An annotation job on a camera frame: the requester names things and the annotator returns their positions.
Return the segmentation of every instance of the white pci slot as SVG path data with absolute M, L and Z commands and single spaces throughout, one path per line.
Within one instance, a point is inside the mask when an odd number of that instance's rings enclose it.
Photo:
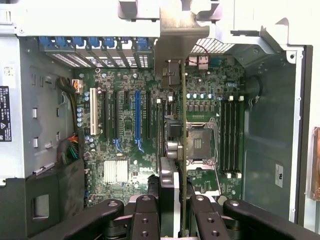
M 90 134 L 98 134 L 98 100 L 95 88 L 90 88 Z

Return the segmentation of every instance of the label sticker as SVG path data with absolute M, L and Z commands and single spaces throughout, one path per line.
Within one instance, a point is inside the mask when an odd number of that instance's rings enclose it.
M 2 82 L 3 85 L 14 89 L 16 87 L 15 67 L 13 65 L 6 65 L 2 68 Z
M 275 165 L 275 185 L 282 188 L 284 182 L 284 167 L 281 165 Z
M 0 86 L 0 142 L 11 142 L 10 95 L 8 86 Z

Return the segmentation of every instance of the chipset heatsink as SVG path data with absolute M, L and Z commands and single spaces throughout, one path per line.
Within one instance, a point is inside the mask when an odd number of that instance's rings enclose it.
M 128 161 L 107 160 L 104 162 L 104 182 L 107 184 L 128 182 Z

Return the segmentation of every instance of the black label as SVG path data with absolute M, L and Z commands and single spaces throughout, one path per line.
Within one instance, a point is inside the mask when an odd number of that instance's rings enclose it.
M 0 142 L 11 142 L 9 87 L 0 86 Z

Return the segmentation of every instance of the motherboard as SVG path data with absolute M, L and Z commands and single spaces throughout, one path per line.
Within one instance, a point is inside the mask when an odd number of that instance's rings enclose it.
M 241 65 L 229 57 L 214 58 L 205 70 L 185 66 L 187 174 L 196 192 L 213 193 L 219 183 L 228 198 L 241 196 L 243 75 Z M 85 204 L 109 198 L 127 204 L 131 196 L 147 193 L 149 176 L 159 175 L 157 156 L 166 154 L 159 127 L 172 119 L 183 121 L 182 91 L 163 87 L 152 69 L 83 68 L 75 70 L 74 78 L 77 126 L 85 139 Z M 234 126 L 226 124 L 231 119 Z M 213 127 L 199 130 L 203 124 Z M 234 137 L 226 139 L 230 132 Z M 227 149 L 232 143 L 237 149 Z M 192 168 L 199 159 L 216 162 L 217 176 L 212 166 Z

